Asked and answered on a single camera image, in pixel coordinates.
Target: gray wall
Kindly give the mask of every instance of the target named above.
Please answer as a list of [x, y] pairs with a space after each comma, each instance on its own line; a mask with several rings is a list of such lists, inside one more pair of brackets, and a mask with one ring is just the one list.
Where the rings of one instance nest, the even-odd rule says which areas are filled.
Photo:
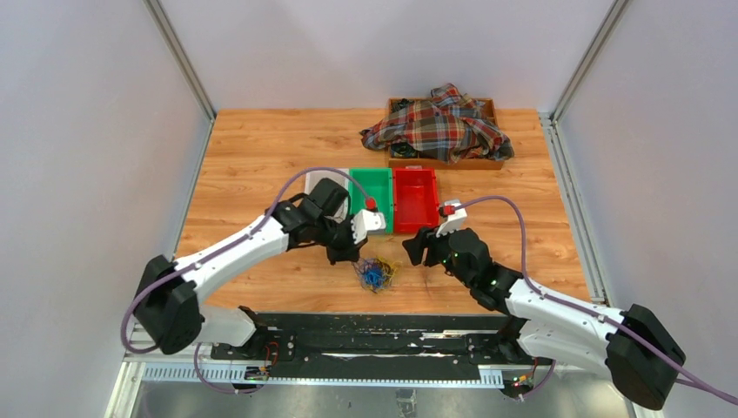
[[0, 416], [101, 416], [206, 123], [141, 1], [0, 2]]
[[[738, 3], [638, 1], [561, 130], [624, 307], [651, 307], [688, 370], [738, 394]], [[676, 388], [667, 417], [735, 416]]]
[[164, 0], [218, 108], [383, 107], [447, 82], [550, 110], [612, 0]]

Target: perforated metal strip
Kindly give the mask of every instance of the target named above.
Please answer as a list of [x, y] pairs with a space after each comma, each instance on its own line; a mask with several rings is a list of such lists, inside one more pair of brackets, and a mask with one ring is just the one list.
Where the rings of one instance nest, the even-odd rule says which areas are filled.
[[[229, 364], [203, 364], [200, 369], [205, 379], [213, 383], [263, 383], [259, 380], [244, 380], [246, 366]], [[192, 364], [147, 363], [144, 381], [194, 381], [199, 382]], [[433, 381], [398, 379], [305, 379], [295, 377], [272, 377], [268, 385], [306, 385], [306, 386], [363, 386], [392, 388], [493, 388], [500, 389], [502, 372], [493, 369], [480, 369], [480, 378], [470, 381]]]

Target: wooden table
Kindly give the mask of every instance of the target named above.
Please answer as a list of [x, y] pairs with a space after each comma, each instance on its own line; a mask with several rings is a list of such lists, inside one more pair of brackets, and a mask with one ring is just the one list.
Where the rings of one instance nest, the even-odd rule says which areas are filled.
[[[295, 172], [315, 165], [383, 166], [382, 152], [361, 146], [359, 130], [383, 109], [224, 110], [212, 133], [180, 240], [178, 256], [195, 253], [235, 233], [264, 212]], [[487, 194], [514, 200], [525, 216], [528, 269], [545, 286], [588, 300], [559, 187], [535, 111], [499, 110], [500, 128], [516, 157], [500, 171], [436, 171], [440, 201]], [[288, 196], [302, 192], [298, 181]], [[501, 202], [468, 209], [469, 226], [493, 258], [520, 269], [520, 229]], [[372, 236], [364, 257], [397, 260], [392, 288], [362, 289], [351, 264], [330, 266], [321, 247], [291, 251], [260, 263], [215, 292], [208, 303], [255, 311], [479, 314], [487, 312], [443, 268], [413, 267], [400, 242], [406, 236]]]

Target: red bin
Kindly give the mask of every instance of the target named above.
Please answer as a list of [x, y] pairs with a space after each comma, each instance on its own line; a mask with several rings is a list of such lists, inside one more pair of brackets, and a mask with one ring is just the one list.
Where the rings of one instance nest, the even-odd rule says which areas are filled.
[[422, 226], [438, 226], [438, 189], [433, 168], [395, 168], [392, 182], [395, 233], [415, 234]]

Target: plaid shirt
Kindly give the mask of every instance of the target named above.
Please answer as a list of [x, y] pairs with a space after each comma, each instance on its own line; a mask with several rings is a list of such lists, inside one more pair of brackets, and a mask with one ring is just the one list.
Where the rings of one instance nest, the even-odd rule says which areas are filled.
[[481, 106], [446, 84], [432, 90], [431, 98], [412, 102], [364, 129], [361, 143], [370, 150], [407, 143], [422, 156], [449, 164], [462, 158], [511, 158], [510, 138], [484, 118]]

